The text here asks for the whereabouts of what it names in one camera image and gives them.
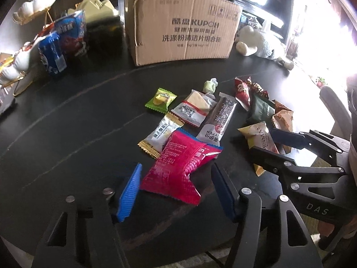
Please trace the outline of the dark green snack packet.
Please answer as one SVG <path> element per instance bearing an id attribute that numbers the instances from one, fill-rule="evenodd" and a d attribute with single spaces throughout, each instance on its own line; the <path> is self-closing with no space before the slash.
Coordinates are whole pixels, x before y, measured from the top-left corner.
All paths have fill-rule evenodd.
<path id="1" fill-rule="evenodd" d="M 275 104 L 273 102 L 257 93 L 253 93 L 247 118 L 249 123 L 270 122 L 274 113 Z"/>

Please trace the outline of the blue snack cup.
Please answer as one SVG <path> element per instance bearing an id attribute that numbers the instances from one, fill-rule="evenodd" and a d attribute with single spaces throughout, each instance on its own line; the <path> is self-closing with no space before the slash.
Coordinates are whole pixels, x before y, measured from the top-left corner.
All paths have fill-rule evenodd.
<path id="1" fill-rule="evenodd" d="M 59 18 L 54 22 L 54 28 L 59 35 L 62 53 L 67 56 L 81 56 L 87 52 L 86 22 L 83 10 Z"/>

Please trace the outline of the brown cardboard box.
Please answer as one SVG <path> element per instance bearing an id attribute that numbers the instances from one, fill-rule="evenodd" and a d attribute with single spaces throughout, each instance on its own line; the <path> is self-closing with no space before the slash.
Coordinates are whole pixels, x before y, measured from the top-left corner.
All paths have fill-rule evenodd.
<path id="1" fill-rule="evenodd" d="M 136 66 L 229 57 L 242 8 L 227 0 L 125 0 Z"/>

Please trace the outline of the white cheese snack packet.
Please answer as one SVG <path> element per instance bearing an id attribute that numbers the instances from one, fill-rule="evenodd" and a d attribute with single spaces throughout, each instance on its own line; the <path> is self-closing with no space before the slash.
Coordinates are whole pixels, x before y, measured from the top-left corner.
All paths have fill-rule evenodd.
<path id="1" fill-rule="evenodd" d="M 171 109 L 171 113 L 188 124 L 200 127 L 216 104 L 209 96 L 192 90 L 185 100 Z"/>

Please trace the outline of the yellow cream snack packet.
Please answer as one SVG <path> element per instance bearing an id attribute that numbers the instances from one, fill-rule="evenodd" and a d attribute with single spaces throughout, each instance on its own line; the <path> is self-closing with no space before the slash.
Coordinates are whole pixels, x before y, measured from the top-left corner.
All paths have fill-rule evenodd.
<path id="1" fill-rule="evenodd" d="M 249 149 L 252 147 L 259 147 L 279 154 L 266 122 L 259 122 L 253 125 L 238 128 L 238 131 L 241 132 L 247 140 Z"/>

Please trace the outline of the green yellow candy packet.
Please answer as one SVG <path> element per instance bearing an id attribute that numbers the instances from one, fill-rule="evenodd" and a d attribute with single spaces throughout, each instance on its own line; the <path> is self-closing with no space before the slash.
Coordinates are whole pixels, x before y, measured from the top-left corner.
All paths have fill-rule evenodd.
<path id="1" fill-rule="evenodd" d="M 168 112 L 169 105 L 177 98 L 177 95 L 158 88 L 154 97 L 145 104 L 145 107 L 157 111 L 159 113 L 166 114 Z"/>

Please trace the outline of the pale green wrapped candy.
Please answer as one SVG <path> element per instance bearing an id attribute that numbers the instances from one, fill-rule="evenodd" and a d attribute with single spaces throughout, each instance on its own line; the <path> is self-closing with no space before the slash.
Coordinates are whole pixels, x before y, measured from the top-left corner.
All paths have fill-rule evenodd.
<path id="1" fill-rule="evenodd" d="M 218 86 L 217 79 L 216 78 L 211 78 L 210 80 L 207 80 L 203 84 L 203 93 L 204 94 L 214 94 L 217 86 Z"/>

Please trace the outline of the white plush sheep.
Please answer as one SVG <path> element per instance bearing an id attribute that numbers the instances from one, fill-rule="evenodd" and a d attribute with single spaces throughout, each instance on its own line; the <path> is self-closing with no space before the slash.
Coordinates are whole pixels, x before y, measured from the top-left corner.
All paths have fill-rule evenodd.
<path id="1" fill-rule="evenodd" d="M 286 57 L 286 46 L 270 31 L 265 32 L 249 25 L 238 31 L 236 50 L 243 56 L 255 55 L 275 61 L 287 70 L 293 70 L 295 64 Z"/>

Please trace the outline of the blue soda can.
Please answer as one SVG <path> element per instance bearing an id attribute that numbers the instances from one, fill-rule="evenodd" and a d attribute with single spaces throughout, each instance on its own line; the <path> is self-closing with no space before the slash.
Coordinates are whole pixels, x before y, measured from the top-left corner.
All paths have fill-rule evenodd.
<path id="1" fill-rule="evenodd" d="M 38 45 L 42 64 L 46 72 L 53 77 L 59 76 L 67 67 L 59 39 L 60 36 L 54 31 L 41 40 Z"/>

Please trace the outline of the white gold candy packet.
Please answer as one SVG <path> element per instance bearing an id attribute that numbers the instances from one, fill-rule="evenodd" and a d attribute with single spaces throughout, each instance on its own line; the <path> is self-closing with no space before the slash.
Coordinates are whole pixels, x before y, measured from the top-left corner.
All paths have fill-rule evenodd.
<path id="1" fill-rule="evenodd" d="M 167 113 L 161 119 L 156 129 L 137 145 L 152 158 L 158 159 L 169 140 L 171 134 L 178 128 L 184 126 L 184 122 L 177 116 Z"/>

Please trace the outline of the orange brown snack packet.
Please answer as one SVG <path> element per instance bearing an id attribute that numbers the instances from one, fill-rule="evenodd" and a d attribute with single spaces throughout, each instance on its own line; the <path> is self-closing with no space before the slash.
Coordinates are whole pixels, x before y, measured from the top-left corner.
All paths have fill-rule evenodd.
<path id="1" fill-rule="evenodd" d="M 293 132 L 293 111 L 280 103 L 273 100 L 275 105 L 275 113 L 271 118 L 275 128 L 283 131 Z"/>

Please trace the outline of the brown white snack bar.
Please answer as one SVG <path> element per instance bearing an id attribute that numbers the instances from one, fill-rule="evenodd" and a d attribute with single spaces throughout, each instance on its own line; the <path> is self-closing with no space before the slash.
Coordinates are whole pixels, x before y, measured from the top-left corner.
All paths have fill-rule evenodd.
<path id="1" fill-rule="evenodd" d="M 196 136 L 198 140 L 218 147 L 237 105 L 236 99 L 228 94 L 220 93 L 219 97 L 208 121 Z"/>

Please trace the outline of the red snack packet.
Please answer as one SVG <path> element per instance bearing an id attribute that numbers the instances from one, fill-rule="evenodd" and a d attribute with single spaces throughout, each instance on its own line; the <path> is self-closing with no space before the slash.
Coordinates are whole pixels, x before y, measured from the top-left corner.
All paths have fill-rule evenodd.
<path id="1" fill-rule="evenodd" d="M 179 128 L 171 134 L 140 188 L 196 206 L 201 201 L 201 195 L 190 175 L 222 151 L 222 147 L 200 141 Z"/>

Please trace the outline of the upper white shell bowl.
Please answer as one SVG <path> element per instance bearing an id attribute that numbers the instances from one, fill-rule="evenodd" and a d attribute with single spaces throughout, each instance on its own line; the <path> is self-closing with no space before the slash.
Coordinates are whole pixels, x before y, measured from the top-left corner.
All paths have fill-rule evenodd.
<path id="1" fill-rule="evenodd" d="M 17 12 L 13 12 L 13 22 L 24 25 L 43 13 L 47 13 L 56 0 L 31 0 L 24 2 Z"/>

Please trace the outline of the gold mountain tissue box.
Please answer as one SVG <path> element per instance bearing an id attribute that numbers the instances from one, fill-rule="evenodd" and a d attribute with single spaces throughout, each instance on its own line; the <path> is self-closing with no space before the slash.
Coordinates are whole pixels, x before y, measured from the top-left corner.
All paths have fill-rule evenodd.
<path id="1" fill-rule="evenodd" d="M 76 4 L 75 9 L 69 8 L 67 14 L 70 15 L 80 10 L 84 11 L 87 24 L 119 16 L 118 10 L 114 8 L 110 0 L 82 0 Z"/>

